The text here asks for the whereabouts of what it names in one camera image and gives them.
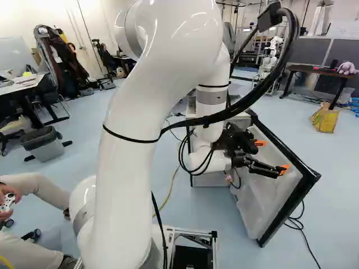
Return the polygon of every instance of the stuffed animal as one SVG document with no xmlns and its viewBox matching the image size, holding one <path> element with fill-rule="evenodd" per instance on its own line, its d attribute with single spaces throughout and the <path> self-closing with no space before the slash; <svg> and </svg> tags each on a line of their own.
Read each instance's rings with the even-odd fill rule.
<svg viewBox="0 0 359 269">
<path fill-rule="evenodd" d="M 342 63 L 338 68 L 339 74 L 349 75 L 349 74 L 356 74 L 358 70 L 355 69 L 355 66 L 351 62 Z"/>
</svg>

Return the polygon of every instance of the desk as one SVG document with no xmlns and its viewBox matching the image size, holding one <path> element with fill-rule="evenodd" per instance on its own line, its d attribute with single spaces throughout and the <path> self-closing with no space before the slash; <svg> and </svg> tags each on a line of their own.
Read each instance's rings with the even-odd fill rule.
<svg viewBox="0 0 359 269">
<path fill-rule="evenodd" d="M 33 123 L 34 127 L 36 129 L 42 128 L 47 125 L 57 123 L 66 119 L 69 119 L 69 117 L 63 117 L 58 118 L 56 116 L 56 113 L 52 109 L 51 105 L 44 103 L 44 107 L 47 111 L 49 111 L 51 117 L 53 118 L 52 121 L 46 122 L 43 124 L 40 119 L 38 118 L 37 114 L 33 110 L 33 106 L 31 105 L 31 102 L 29 102 L 27 95 L 27 91 L 31 91 L 38 87 L 38 85 L 41 83 L 42 79 L 44 78 L 44 74 L 37 75 L 33 74 L 28 77 L 16 77 L 13 79 L 14 84 L 10 86 L 6 86 L 3 88 L 0 88 L 0 97 L 4 95 L 11 95 L 12 98 L 17 100 L 22 108 L 23 114 L 28 116 L 31 122 Z"/>
<path fill-rule="evenodd" d="M 338 101 L 340 95 L 342 94 L 343 89 L 345 88 L 345 86 L 347 84 L 348 79 L 355 77 L 355 75 L 344 75 L 344 74 L 339 74 L 337 72 L 325 72 L 325 71 L 321 71 L 321 70 L 314 70 L 313 66 L 304 66 L 304 65 L 296 65 L 296 64 L 288 66 L 287 70 L 290 71 L 290 74 L 288 77 L 286 88 L 284 89 L 284 93 L 283 93 L 283 95 L 281 95 L 279 97 L 281 99 L 290 94 L 288 89 L 289 89 L 289 86 L 291 85 L 293 76 L 296 72 L 305 72 L 305 73 L 312 73 L 312 74 L 318 74 L 318 75 L 324 75 L 324 76 L 339 77 L 341 80 L 340 87 L 339 87 L 339 90 L 338 90 L 335 98 L 333 99 L 333 101 L 329 107 L 330 110 L 333 110 L 335 108 L 337 101 Z"/>
</svg>

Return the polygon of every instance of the gray trash bin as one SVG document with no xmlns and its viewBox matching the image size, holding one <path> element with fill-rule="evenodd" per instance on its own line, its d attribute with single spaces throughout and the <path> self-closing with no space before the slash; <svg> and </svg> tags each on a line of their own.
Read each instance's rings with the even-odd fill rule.
<svg viewBox="0 0 359 269">
<path fill-rule="evenodd" d="M 65 153 L 61 140 L 62 135 L 53 126 L 41 128 L 21 137 L 21 144 L 42 163 Z"/>
<path fill-rule="evenodd" d="M 93 88 L 87 88 L 87 89 L 80 90 L 80 94 L 82 96 L 88 96 L 88 95 L 92 95 L 94 93 L 95 93 L 95 91 Z"/>
</svg>

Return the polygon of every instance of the game controller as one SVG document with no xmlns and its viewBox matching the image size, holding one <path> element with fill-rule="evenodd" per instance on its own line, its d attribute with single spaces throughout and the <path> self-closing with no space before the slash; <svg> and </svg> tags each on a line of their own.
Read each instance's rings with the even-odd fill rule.
<svg viewBox="0 0 359 269">
<path fill-rule="evenodd" d="M 4 204 L 0 205 L 0 212 L 8 212 L 11 210 L 11 205 L 15 203 L 15 194 L 7 193 L 5 195 Z"/>
</svg>

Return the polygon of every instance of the yellow cable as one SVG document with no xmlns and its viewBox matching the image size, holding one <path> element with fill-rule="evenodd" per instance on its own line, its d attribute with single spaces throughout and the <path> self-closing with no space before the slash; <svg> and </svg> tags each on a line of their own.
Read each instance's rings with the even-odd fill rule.
<svg viewBox="0 0 359 269">
<path fill-rule="evenodd" d="M 14 266 L 12 266 L 12 264 L 5 259 L 5 257 L 0 256 L 0 262 L 3 262 L 3 264 L 8 268 L 8 269 L 15 269 Z"/>
<path fill-rule="evenodd" d="M 172 190 L 173 190 L 173 182 L 174 182 L 174 179 L 176 178 L 176 175 L 177 175 L 177 172 L 178 172 L 179 169 L 180 169 L 180 166 L 178 166 L 177 169 L 176 169 L 176 171 L 174 171 L 174 173 L 173 173 L 172 181 L 171 181 L 171 187 L 169 188 L 169 192 L 168 192 L 168 194 L 167 194 L 166 199 L 164 200 L 164 202 L 162 203 L 162 205 L 159 207 L 159 209 L 158 209 L 159 211 L 161 211 L 161 210 L 164 208 L 164 206 L 166 205 L 166 203 L 167 203 L 168 200 L 169 200 L 169 197 L 171 196 L 171 193 L 172 193 Z"/>
</svg>

